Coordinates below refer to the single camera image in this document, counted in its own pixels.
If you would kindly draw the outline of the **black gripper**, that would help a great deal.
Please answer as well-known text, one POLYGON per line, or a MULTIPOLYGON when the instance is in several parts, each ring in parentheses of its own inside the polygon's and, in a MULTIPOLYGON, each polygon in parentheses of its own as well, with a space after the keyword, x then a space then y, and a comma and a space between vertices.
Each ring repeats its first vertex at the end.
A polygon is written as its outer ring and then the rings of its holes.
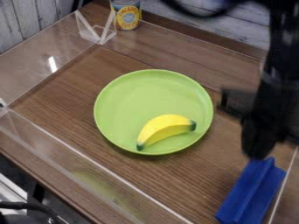
POLYGON ((218 109, 229 116, 249 117, 254 104, 257 125, 276 139, 284 139, 290 129, 296 98, 299 98, 299 5, 277 5, 269 11, 269 48, 257 92, 222 88, 218 109))

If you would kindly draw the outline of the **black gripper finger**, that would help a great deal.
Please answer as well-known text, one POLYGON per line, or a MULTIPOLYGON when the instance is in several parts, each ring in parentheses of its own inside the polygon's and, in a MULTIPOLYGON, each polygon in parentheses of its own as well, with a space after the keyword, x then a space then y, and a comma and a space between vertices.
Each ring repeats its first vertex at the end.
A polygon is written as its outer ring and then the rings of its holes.
POLYGON ((264 159, 272 151, 276 141, 276 129, 252 114, 241 118, 241 151, 253 159, 264 159))

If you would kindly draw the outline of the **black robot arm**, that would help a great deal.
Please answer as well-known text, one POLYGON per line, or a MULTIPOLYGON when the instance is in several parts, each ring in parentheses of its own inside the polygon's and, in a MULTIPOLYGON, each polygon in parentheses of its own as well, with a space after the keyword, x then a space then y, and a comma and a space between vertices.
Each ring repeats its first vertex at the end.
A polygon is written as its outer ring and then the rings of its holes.
POLYGON ((246 2, 269 12, 269 47, 260 82, 252 107, 240 120, 241 150, 249 158, 262 159, 292 134, 299 116, 299 0, 220 0, 210 13, 188 9, 178 0, 161 2, 182 15, 201 19, 217 18, 246 2))

